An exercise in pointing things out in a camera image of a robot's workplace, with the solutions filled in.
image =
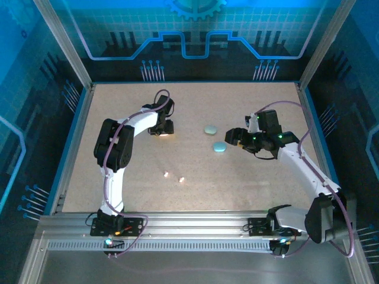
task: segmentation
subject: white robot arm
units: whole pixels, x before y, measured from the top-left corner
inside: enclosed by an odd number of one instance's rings
[[[144,105],[140,110],[141,114],[130,118],[120,129],[117,137],[115,137],[116,130],[126,119],[118,121],[106,119],[102,124],[94,149],[94,156],[97,158],[102,177],[106,182],[105,189],[108,189],[107,197],[110,206],[103,196],[101,207],[97,212],[97,221],[99,226],[106,228],[110,234],[120,233],[123,230],[124,218],[118,212],[124,210],[123,176],[131,159],[134,137],[146,129],[150,135],[173,134],[174,124],[171,120],[166,119],[171,116],[169,113],[173,107],[174,101],[165,95],[161,95],[157,103]],[[104,160],[113,139],[115,141],[110,150],[107,159],[107,171],[105,171]],[[108,178],[105,178],[105,172],[108,172]]]
[[[142,108],[141,111],[147,111],[148,108]],[[125,119],[118,120],[117,123],[121,124]],[[129,120],[125,126],[130,126],[134,128],[134,136],[137,136],[142,131],[154,127],[158,120],[157,112],[148,112],[145,114],[140,114],[136,117],[133,117]],[[101,168],[101,175],[105,178],[105,170]],[[123,176],[125,172],[125,167],[118,169],[116,172],[113,172],[112,169],[108,168],[108,173],[110,178],[108,179],[108,198],[109,203],[115,208],[118,212],[121,212],[124,209],[123,203]],[[107,215],[117,215],[107,203],[105,202],[104,196],[102,200],[102,204],[100,210]]]
[[[308,194],[310,209],[281,205],[269,210],[271,230],[290,228],[307,233],[316,243],[324,243],[348,234],[348,228],[334,193],[343,200],[343,205],[355,225],[356,201],[351,194],[340,191],[339,185],[330,180],[309,158],[299,140],[292,132],[282,132],[274,110],[252,113],[245,117],[248,129],[233,128],[226,133],[225,141],[238,145],[256,154],[264,149],[273,155],[294,174]]]

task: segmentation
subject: purple cable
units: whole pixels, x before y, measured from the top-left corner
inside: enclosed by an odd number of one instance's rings
[[[107,203],[108,207],[111,208],[111,210],[115,213],[117,213],[118,215],[121,215],[121,216],[124,216],[124,217],[129,217],[129,218],[144,218],[146,220],[146,223],[145,225],[142,227],[141,229],[141,233],[138,235],[138,237],[130,244],[130,246],[124,250],[123,252],[121,253],[118,253],[118,254],[115,254],[113,257],[118,257],[118,256],[122,256],[124,253],[126,253],[127,251],[129,251],[133,246],[134,244],[139,240],[139,238],[141,237],[141,235],[143,234],[144,232],[144,229],[146,228],[147,224],[149,223],[149,217],[147,215],[142,215],[142,214],[138,214],[138,215],[133,215],[133,214],[126,214],[126,213],[122,213],[122,212],[118,212],[110,203],[109,203],[109,200],[108,200],[108,186],[107,186],[107,182],[108,182],[108,179],[109,179],[109,171],[108,171],[108,168],[107,168],[107,161],[108,161],[108,158],[109,158],[109,155],[111,153],[111,150],[113,148],[113,145],[114,145],[114,142],[116,141],[115,138],[117,138],[118,134],[120,133],[121,129],[124,127],[124,125],[129,121],[131,120],[133,117],[136,117],[137,115],[140,115],[140,114],[147,114],[148,112],[154,112],[154,111],[158,111],[160,110],[161,108],[163,108],[170,100],[170,92],[167,91],[166,89],[162,89],[162,90],[159,90],[157,93],[156,93],[156,97],[161,93],[161,92],[166,92],[167,93],[167,100],[162,104],[160,105],[159,107],[157,108],[153,108],[153,109],[149,109],[148,111],[139,111],[139,112],[136,112],[135,114],[132,114],[131,116],[129,116],[128,118],[126,118],[117,128],[116,132],[114,133],[114,136],[113,136],[113,139],[111,141],[111,144],[109,145],[109,148],[105,154],[105,157],[104,157],[104,162],[102,164],[103,168],[104,168],[104,172],[105,172],[105,178],[104,178],[104,199],[105,199],[105,203]]]
[[[307,114],[308,118],[309,118],[309,121],[311,123],[311,115],[310,113],[308,112],[308,109],[306,109],[305,107],[303,107],[302,105],[298,104],[297,102],[291,102],[291,101],[277,101],[277,102],[273,102],[271,104],[268,104],[267,106],[261,108],[259,111],[257,111],[256,113],[254,114],[257,114],[258,112],[261,112],[265,109],[267,109],[268,107],[270,107],[271,105],[275,105],[275,104],[291,104],[291,105],[296,105],[300,108],[303,109],[303,111]],[[325,182],[324,178],[322,177],[322,175],[320,175],[320,173],[318,173],[318,171],[309,163],[309,161],[304,157],[302,156],[302,152],[301,152],[301,145],[304,141],[304,139],[310,134],[311,132],[311,129],[313,127],[313,124],[311,123],[310,124],[310,127],[308,128],[308,131],[305,133],[305,135],[300,139],[300,142],[297,146],[297,151],[299,153],[299,156],[301,157],[301,159],[305,162],[305,164],[308,166],[308,168],[320,179],[320,181],[322,183]],[[348,228],[348,231],[349,231],[349,240],[350,240],[350,248],[349,248],[349,252],[346,253],[344,252],[342,249],[340,249],[333,241],[330,241],[330,243],[340,252],[342,253],[344,256],[346,257],[352,257],[353,254],[354,254],[354,232],[353,232],[353,228],[351,226],[351,220],[349,218],[349,215],[340,199],[340,197],[338,197],[337,193],[332,189],[332,187],[330,185],[326,185],[326,188],[329,190],[329,192],[333,195],[333,198],[337,201],[339,207],[341,208],[341,211],[342,211],[342,214],[343,214],[343,217],[346,221],[346,226]]]

